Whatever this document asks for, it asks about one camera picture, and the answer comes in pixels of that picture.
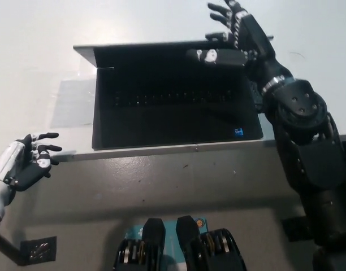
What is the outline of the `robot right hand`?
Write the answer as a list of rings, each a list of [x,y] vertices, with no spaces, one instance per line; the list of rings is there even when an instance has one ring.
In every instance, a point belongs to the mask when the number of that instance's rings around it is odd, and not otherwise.
[[[254,16],[238,1],[225,1],[225,4],[208,3],[207,7],[211,10],[210,18],[223,24],[227,32],[209,33],[205,37],[227,47],[189,49],[186,57],[205,65],[225,68],[274,58],[270,39]]]

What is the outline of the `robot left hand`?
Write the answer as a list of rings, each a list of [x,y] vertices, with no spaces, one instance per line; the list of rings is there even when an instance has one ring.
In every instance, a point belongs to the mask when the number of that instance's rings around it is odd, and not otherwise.
[[[50,170],[59,161],[51,157],[50,151],[60,152],[62,148],[39,141],[58,136],[53,132],[28,134],[13,141],[0,156],[0,181],[13,186],[16,191],[25,191],[40,179],[51,177]]]

